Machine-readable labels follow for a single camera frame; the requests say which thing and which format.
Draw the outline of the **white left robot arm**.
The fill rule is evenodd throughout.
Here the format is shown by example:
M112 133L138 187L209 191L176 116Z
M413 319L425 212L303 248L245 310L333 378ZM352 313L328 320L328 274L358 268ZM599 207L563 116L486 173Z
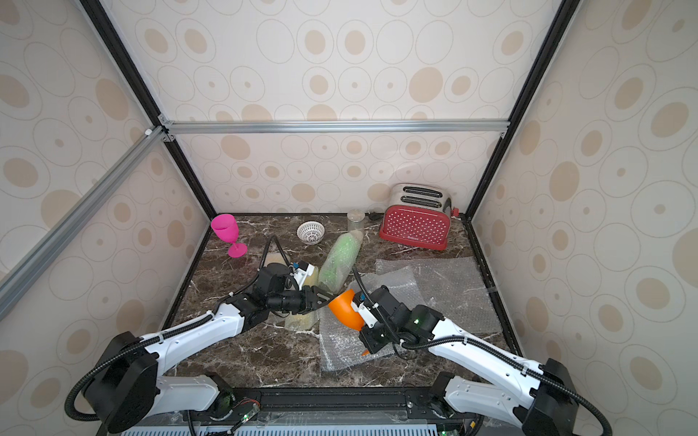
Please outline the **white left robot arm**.
M169 377L167 372L216 343L252 330L272 312L310 314L328 305L334 298L329 290L305 284L312 268L308 263L271 263L212 311L155 334L119 334L69 391L65 414L74 421L99 421L109 433L162 413L227 416L234 394L219 376Z

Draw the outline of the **orange glass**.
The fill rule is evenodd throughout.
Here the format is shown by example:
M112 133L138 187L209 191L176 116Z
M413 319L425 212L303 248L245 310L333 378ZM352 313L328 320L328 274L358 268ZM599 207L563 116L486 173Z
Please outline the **orange glass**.
M353 289L347 289L336 296L336 298L329 303L328 307L342 325L356 332L361 332L362 328L365 326L365 321L360 314L356 312L356 309L352 307L355 295L356 293Z

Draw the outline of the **pink plastic wine glass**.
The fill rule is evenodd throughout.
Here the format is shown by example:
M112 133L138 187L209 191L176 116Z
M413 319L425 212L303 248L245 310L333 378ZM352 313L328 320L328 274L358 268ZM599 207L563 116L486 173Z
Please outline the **pink plastic wine glass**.
M228 243L228 255L231 258L241 258L247 253L247 245L240 243L239 226L232 214L220 214L211 221L211 229L223 242Z

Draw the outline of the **clear bubble wrap sheet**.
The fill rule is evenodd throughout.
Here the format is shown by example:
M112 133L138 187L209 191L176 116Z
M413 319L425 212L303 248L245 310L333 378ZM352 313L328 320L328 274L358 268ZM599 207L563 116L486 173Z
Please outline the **clear bubble wrap sheet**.
M366 274L362 279L369 292L385 285L392 296L410 309L425 303L414 277L414 271L409 266L385 274ZM345 370L394 355L391 345L387 345L377 354L368 354L359 339L358 331L341 324L327 307L319 312L319 341L323 372Z
M485 285L472 257L378 260L378 274L408 269L425 304L476 335L499 334L503 328L494 310L494 288Z

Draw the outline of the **green glass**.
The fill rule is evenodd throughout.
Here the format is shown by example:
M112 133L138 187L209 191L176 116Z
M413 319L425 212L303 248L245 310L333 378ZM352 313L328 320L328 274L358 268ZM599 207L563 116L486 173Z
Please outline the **green glass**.
M337 238L320 268L317 284L321 288L331 294L340 293L347 276L356 263L363 237L362 231L352 230Z

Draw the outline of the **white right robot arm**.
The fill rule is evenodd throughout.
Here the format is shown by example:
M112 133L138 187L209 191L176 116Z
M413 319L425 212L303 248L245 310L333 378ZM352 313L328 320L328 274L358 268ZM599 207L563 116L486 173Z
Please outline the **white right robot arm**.
M447 412L475 413L519 428L525 435L572 435L579 409L592 414L601 433L610 435L608 419L574 387L567 368L550 359L525 359L470 334L425 305L409 308L382 286L358 292L351 309L364 324L360 339L369 352L392 344L427 351L481 377L467 381L447 375L436 383L436 402Z

